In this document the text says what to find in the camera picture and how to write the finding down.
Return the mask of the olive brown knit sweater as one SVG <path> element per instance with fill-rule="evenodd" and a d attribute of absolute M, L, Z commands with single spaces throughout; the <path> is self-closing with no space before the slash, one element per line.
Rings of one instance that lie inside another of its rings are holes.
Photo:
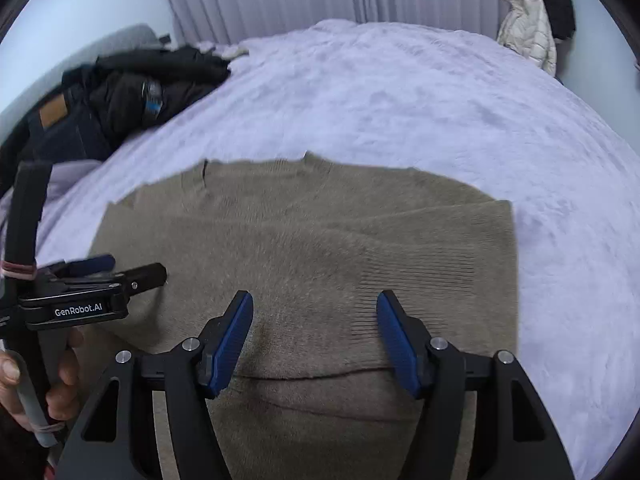
<path fill-rule="evenodd" d="M 86 386 L 120 349 L 166 351 L 252 294 L 234 377 L 210 406 L 237 479 L 398 476 L 420 408 L 378 336 L 384 289 L 460 350 L 518 344 L 510 204 L 415 169 L 200 162 L 108 206 L 92 251 L 123 269 L 159 262 L 168 280 L 85 329 Z"/>

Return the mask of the dark blue jeans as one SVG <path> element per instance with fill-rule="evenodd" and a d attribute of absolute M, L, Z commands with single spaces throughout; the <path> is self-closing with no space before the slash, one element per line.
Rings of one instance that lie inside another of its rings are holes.
<path fill-rule="evenodd" d="M 21 162 L 104 162 L 107 142 L 80 84 L 58 87 L 18 121 L 1 147 L 1 196 L 14 185 Z"/>

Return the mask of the black jacket with badge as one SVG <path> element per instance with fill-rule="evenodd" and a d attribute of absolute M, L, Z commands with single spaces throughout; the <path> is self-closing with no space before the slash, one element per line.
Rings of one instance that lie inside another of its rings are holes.
<path fill-rule="evenodd" d="M 130 134 L 166 124 L 218 89 L 230 62 L 213 52 L 134 49 L 66 70 L 63 84 L 80 84 L 106 140 L 121 144 Z"/>

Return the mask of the lavender plush bed blanket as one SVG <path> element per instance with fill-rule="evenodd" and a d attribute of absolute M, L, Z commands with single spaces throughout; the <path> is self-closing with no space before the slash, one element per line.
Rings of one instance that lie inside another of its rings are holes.
<path fill-rule="evenodd" d="M 325 21 L 250 40 L 218 89 L 44 210 L 38 261 L 92 251 L 108 206 L 200 162 L 415 169 L 512 209 L 518 356 L 574 475 L 639 407 L 639 159 L 583 100 L 487 37 Z"/>

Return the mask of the cream puffer jacket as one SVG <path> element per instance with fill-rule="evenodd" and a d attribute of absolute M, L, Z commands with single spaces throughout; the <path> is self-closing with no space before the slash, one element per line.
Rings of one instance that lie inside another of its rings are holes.
<path fill-rule="evenodd" d="M 510 11 L 500 25 L 498 44 L 554 77 L 558 52 L 544 0 L 508 0 L 508 3 Z"/>

